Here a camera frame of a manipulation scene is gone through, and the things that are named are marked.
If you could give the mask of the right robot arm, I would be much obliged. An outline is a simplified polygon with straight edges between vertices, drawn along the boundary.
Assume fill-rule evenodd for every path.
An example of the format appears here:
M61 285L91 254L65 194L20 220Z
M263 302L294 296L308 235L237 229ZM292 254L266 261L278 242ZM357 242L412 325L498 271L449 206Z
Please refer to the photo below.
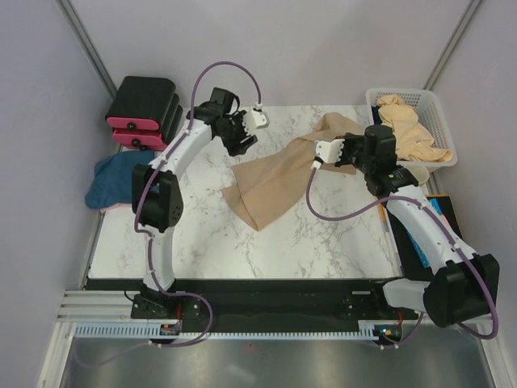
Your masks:
M333 164L352 165L363 173L368 191L404 226L432 271L428 281L400 278L384 283L383 290L370 297L372 313L388 318L399 307L417 310L438 327L490 314L497 326L498 261L476 253L432 207L415 176L398 164L392 129L373 125L362 135L346 133L336 140Z

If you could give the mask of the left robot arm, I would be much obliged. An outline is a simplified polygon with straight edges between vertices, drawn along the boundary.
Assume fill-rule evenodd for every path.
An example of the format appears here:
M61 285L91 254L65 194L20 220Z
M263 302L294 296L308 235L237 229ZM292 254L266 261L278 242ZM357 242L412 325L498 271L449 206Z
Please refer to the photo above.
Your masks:
M134 230L147 241L143 285L152 295L149 308L160 318L170 317L178 305L176 296L167 291L175 281L174 228L183 214L179 181L195 156L216 137L229 156L245 154L257 142L246 128L249 115L233 92L216 87L209 101L188 112L183 127L165 150L132 171Z

